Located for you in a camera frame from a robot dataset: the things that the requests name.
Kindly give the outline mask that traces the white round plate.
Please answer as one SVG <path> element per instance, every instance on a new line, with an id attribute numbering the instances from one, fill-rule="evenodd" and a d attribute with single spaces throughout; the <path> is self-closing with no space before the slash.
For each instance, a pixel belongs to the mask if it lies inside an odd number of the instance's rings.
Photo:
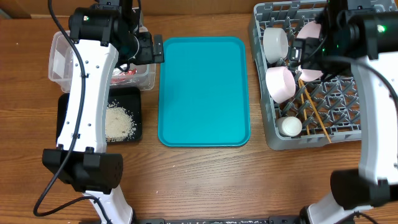
<path id="1" fill-rule="evenodd" d="M 312 21 L 303 26 L 303 28 L 298 33 L 297 38 L 298 39 L 306 39 L 307 37 L 319 38 L 320 31 L 321 31 L 321 25 Z M 298 66 L 298 71 L 301 72 L 300 79 L 303 80 L 304 82 L 312 82 L 323 75 L 323 73 L 319 70 L 302 69 L 301 66 Z"/>

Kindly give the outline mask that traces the long wooden chopstick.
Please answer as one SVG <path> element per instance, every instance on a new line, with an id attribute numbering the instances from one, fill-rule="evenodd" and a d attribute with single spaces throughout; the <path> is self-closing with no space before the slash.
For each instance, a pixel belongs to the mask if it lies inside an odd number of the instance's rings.
<path id="1" fill-rule="evenodd" d="M 325 127 L 325 125 L 323 124 L 323 121 L 322 121 L 322 119 L 321 119 L 321 117 L 320 117 L 320 115 L 319 115 L 319 113 L 318 113 L 318 111 L 317 111 L 317 109 L 316 109 L 316 107 L 315 107 L 315 104 L 314 104 L 314 102 L 313 102 L 313 100 L 312 100 L 312 98 L 311 98 L 311 96 L 310 96 L 310 94 L 309 94 L 307 88 L 306 88 L 305 85 L 304 85 L 304 82 L 303 82 L 301 79 L 299 79 L 298 82 L 304 87 L 305 95 L 307 96 L 307 98 L 308 98 L 308 100 L 309 100 L 309 102 L 310 102 L 310 104 L 311 104 L 311 106 L 312 106 L 313 112 L 315 113 L 315 116 L 317 117 L 318 122 L 319 122 L 320 126 L 322 127 L 322 130 L 323 130 L 323 132 L 324 132 L 324 134 L 325 134 L 325 136 L 326 136 L 328 142 L 329 142 L 329 143 L 332 143 L 332 141 L 331 141 L 331 139 L 330 139 L 330 137 L 329 137 L 329 134 L 328 134 L 328 132 L 327 132 L 327 130 L 326 130 L 326 127 Z"/>

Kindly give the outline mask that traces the grey bowl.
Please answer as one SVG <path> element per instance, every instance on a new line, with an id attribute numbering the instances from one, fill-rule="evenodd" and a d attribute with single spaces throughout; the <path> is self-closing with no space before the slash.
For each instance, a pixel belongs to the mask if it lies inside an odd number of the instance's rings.
<path id="1" fill-rule="evenodd" d="M 263 34 L 263 48 L 269 63 L 276 63 L 279 59 L 286 58 L 289 42 L 285 31 L 281 28 L 266 28 Z"/>

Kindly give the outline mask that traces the red snack wrapper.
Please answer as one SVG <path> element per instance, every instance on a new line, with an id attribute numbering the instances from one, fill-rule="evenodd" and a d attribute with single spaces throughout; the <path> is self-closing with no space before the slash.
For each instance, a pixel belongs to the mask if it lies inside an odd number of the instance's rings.
<path id="1" fill-rule="evenodd" d="M 111 78 L 111 85 L 124 85 L 126 83 L 131 83 L 136 73 L 136 68 L 130 69 L 126 72 L 114 72 Z"/>

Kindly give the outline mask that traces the pink bowl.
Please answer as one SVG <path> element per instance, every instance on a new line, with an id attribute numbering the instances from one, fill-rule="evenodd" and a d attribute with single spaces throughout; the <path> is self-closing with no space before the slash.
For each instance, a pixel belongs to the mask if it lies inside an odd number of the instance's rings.
<path id="1" fill-rule="evenodd" d="M 295 95 L 292 72 L 287 67 L 272 67 L 266 72 L 266 87 L 276 103 L 283 103 Z"/>

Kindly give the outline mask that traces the white cup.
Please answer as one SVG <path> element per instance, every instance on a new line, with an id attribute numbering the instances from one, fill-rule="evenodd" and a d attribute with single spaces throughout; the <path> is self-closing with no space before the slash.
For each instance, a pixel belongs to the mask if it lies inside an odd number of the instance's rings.
<path id="1" fill-rule="evenodd" d="M 302 122 L 293 116 L 279 118 L 276 125 L 279 133 L 284 136 L 295 137 L 302 131 Z"/>

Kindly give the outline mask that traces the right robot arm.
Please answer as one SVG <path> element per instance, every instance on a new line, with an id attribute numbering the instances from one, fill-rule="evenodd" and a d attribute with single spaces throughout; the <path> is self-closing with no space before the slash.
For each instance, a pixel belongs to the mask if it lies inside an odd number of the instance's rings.
<path id="1" fill-rule="evenodd" d="M 318 39 L 295 39 L 293 67 L 321 70 L 328 80 L 349 70 L 360 106 L 361 159 L 336 170 L 330 193 L 301 210 L 297 223 L 347 223 L 397 200 L 397 11 L 370 1 L 329 1 L 317 18 Z"/>

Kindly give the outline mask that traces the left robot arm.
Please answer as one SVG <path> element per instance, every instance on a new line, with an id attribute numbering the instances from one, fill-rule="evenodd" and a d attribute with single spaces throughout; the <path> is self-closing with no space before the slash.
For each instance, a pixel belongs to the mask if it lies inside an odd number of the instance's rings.
<path id="1" fill-rule="evenodd" d="M 105 122 L 113 71 L 164 61 L 162 36 L 139 30 L 141 9 L 140 1 L 96 1 L 60 29 L 72 48 L 72 86 L 57 146 L 42 162 L 91 202 L 101 223 L 136 221 L 120 186 L 123 157 L 106 151 Z"/>

